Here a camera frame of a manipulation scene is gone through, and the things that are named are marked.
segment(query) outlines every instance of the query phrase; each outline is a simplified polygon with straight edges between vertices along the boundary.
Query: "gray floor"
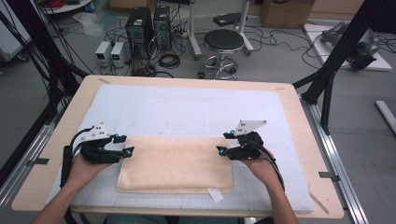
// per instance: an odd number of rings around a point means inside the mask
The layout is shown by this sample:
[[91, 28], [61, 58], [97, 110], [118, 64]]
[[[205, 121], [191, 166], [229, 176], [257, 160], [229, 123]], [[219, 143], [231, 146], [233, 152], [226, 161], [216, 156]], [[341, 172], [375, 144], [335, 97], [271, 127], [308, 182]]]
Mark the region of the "gray floor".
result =
[[[105, 13], [107, 25], [114, 25], [114, 17]], [[60, 18], [62, 23], [73, 21], [73, 14]], [[206, 29], [218, 28], [212, 21], [213, 16], [196, 19], [196, 33], [207, 32]], [[258, 18], [250, 17], [250, 25], [260, 25]], [[62, 25], [67, 32], [66, 39], [85, 64], [93, 69], [98, 61], [94, 52], [103, 40], [102, 36], [85, 36], [80, 24]], [[262, 29], [268, 36], [272, 29]], [[247, 37], [259, 39], [247, 28]], [[285, 30], [295, 35], [304, 36], [300, 30]], [[277, 42], [286, 42], [292, 48], [307, 46], [301, 38], [276, 33]], [[203, 35], [197, 35], [201, 50], [205, 56], [211, 53], [202, 45]], [[251, 42], [255, 49], [260, 44]], [[181, 65], [172, 70], [175, 77], [197, 78], [197, 71], [205, 57], [199, 61], [193, 59], [190, 44], [183, 40], [186, 52], [180, 57]], [[284, 82], [293, 83], [317, 71], [301, 59], [304, 49], [291, 51], [286, 45], [262, 46], [250, 56], [239, 52], [233, 58], [239, 64], [238, 81]], [[396, 67], [395, 54], [381, 50], [380, 55]], [[309, 63], [320, 66], [316, 58], [304, 56]], [[78, 67], [85, 66], [74, 57]], [[3, 166], [16, 145], [21, 141], [38, 114], [48, 101], [43, 82], [31, 63], [13, 62], [0, 71], [0, 165]], [[351, 71], [340, 69], [334, 81], [332, 109], [330, 114], [330, 131], [346, 171], [356, 191], [365, 215], [370, 223], [396, 223], [396, 136], [375, 106], [375, 100], [384, 100], [391, 111], [396, 114], [396, 70], [389, 72]], [[93, 69], [100, 74], [99, 68]], [[302, 93], [307, 87], [297, 92]], [[13, 211], [10, 205], [0, 213], [2, 223], [26, 223], [35, 213]], [[90, 215], [93, 223], [100, 223], [103, 216]], [[348, 211], [342, 219], [307, 219], [301, 223], [352, 223]]]

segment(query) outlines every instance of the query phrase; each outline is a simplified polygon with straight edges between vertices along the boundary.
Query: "beige cloth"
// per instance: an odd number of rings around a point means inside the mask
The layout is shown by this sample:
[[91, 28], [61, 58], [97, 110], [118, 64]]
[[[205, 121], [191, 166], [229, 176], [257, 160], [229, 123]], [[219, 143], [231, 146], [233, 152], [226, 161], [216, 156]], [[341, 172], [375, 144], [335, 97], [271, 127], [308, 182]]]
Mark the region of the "beige cloth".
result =
[[128, 192], [207, 193], [207, 188], [231, 192], [231, 162], [219, 156], [216, 146], [227, 147], [224, 138], [163, 137], [128, 138], [132, 158], [124, 159], [118, 189]]

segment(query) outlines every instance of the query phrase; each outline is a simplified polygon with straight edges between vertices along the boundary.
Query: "person's hand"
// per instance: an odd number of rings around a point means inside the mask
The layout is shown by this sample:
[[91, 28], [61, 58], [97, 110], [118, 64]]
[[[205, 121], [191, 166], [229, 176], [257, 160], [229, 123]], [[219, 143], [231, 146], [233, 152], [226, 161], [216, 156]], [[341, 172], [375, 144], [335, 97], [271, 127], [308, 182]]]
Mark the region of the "person's hand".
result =
[[[273, 158], [274, 155], [272, 152], [269, 150], [268, 152]], [[272, 183], [279, 183], [274, 167], [263, 155], [257, 160], [242, 160], [241, 162], [244, 163], [247, 168], [250, 169], [251, 173], [253, 173], [265, 186]]]
[[97, 174], [110, 165], [110, 163], [92, 164], [86, 161], [81, 154], [77, 154], [73, 160], [73, 165], [65, 186], [80, 191], [89, 184]]

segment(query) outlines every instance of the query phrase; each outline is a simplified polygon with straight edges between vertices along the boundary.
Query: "table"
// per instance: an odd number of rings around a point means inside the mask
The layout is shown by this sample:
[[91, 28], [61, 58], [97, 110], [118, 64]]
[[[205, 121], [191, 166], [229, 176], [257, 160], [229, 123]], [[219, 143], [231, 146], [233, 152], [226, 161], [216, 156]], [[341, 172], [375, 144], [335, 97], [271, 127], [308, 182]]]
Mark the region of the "table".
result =
[[[260, 83], [220, 80], [196, 80], [154, 77], [104, 77], [89, 76], [84, 79], [73, 101], [65, 111], [52, 137], [40, 155], [48, 158], [47, 165], [35, 165], [24, 182], [21, 190], [13, 201], [12, 208], [19, 211], [41, 210], [50, 193], [50, 188], [58, 168], [62, 162], [62, 151], [65, 145], [78, 130], [86, 112], [99, 87], [106, 84], [165, 86], [192, 88], [222, 88], [234, 90], [276, 91], [281, 100], [290, 134], [302, 166], [309, 194], [314, 205], [312, 213], [297, 214], [298, 217], [340, 218], [344, 215], [343, 208], [329, 178], [320, 178], [318, 172], [327, 172], [327, 168], [318, 150], [304, 111], [295, 89], [290, 84]], [[97, 213], [136, 213], [158, 215], [186, 216], [224, 216], [221, 211], [178, 209], [142, 209], [130, 207], [83, 207], [73, 206], [75, 212]], [[234, 211], [239, 217], [262, 217], [262, 213], [251, 211]]]

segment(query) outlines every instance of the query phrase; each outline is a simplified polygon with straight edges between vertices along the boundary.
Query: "computer tower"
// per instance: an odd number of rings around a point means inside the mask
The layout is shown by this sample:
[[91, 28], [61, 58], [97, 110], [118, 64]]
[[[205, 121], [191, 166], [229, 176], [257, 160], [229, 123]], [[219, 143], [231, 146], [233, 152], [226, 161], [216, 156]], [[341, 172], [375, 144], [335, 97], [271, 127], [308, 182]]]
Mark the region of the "computer tower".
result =
[[154, 43], [151, 12], [148, 7], [135, 7], [125, 25], [133, 59], [149, 59]]
[[157, 46], [160, 49], [172, 49], [171, 23], [169, 6], [156, 6], [154, 11], [155, 35], [157, 35]]

